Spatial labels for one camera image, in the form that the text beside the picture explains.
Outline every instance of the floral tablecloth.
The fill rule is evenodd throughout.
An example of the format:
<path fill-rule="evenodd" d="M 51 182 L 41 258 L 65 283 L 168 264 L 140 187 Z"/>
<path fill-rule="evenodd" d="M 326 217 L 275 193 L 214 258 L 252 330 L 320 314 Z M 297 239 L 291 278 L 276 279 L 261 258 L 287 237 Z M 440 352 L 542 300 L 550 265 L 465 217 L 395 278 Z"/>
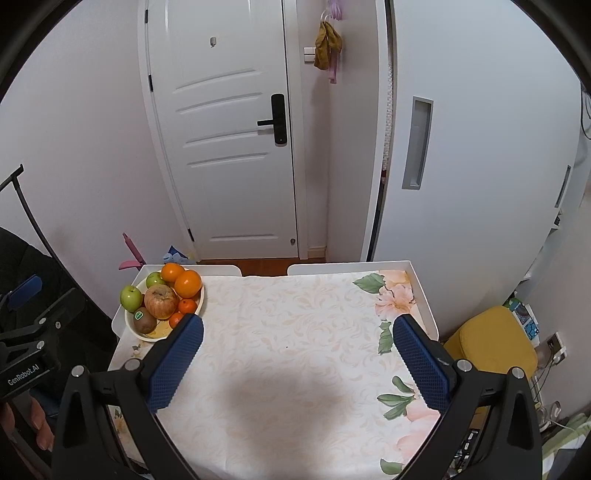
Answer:
<path fill-rule="evenodd" d="M 422 323 L 403 271 L 204 277 L 204 341 L 158 418 L 204 480 L 384 480 L 439 413 L 392 345 Z M 151 344 L 123 335 L 111 369 Z M 142 461 L 121 412 L 127 454 Z"/>

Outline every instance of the white wardrobe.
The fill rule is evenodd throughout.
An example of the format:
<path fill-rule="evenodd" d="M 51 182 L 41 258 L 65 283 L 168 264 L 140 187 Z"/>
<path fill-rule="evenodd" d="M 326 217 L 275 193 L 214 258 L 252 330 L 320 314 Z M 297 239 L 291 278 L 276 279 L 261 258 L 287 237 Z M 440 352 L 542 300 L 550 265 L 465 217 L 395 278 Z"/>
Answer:
<path fill-rule="evenodd" d="M 510 0 L 376 0 L 375 15 L 343 3 L 327 259 L 411 260 L 449 333 L 502 303 L 543 247 L 577 157 L 579 81 Z"/>

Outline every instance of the recessed handle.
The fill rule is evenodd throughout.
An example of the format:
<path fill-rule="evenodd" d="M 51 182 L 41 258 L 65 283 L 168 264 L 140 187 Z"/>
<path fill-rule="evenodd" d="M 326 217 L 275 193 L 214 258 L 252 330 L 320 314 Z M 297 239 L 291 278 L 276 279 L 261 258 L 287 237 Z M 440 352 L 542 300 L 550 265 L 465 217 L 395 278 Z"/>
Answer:
<path fill-rule="evenodd" d="M 433 100 L 413 97 L 413 115 L 410 121 L 410 137 L 403 190 L 419 190 L 423 181 L 427 149 L 431 134 L 431 117 L 433 115 Z"/>
<path fill-rule="evenodd" d="M 564 196 L 564 192 L 566 191 L 566 184 L 569 182 L 571 170 L 572 169 L 571 169 L 570 165 L 566 165 L 566 172 L 564 172 L 564 180 L 562 181 L 562 186 L 560 187 L 560 193 L 558 194 L 558 198 L 556 199 L 556 204 L 554 205 L 554 208 L 558 208 L 560 206 L 560 204 L 562 203 L 562 197 Z"/>

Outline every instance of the hanging towel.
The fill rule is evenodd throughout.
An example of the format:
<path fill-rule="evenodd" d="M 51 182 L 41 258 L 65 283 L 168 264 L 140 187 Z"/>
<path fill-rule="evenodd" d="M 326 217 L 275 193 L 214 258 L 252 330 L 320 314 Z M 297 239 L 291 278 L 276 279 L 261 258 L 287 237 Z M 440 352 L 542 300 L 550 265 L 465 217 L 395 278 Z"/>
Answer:
<path fill-rule="evenodd" d="M 320 23 L 320 31 L 316 38 L 316 55 L 314 66 L 320 70 L 328 70 L 332 55 L 338 55 L 343 48 L 343 40 L 328 22 Z"/>

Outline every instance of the blue textured gripper pad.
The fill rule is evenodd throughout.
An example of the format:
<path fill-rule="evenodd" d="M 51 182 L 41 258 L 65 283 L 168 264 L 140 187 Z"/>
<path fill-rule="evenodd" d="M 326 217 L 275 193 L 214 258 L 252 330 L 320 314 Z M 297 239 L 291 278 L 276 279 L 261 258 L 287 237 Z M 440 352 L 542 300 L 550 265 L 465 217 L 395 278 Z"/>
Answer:
<path fill-rule="evenodd" d="M 413 376 L 427 407 L 444 413 L 449 404 L 449 380 L 412 327 L 399 317 L 392 327 L 394 345 Z"/>
<path fill-rule="evenodd" d="M 31 298 L 41 291 L 43 282 L 40 277 L 33 275 L 21 283 L 8 297 L 8 310 L 14 312 L 18 310 Z"/>
<path fill-rule="evenodd" d="M 203 322 L 193 315 L 150 377 L 146 399 L 150 412 L 168 407 L 202 343 Z"/>

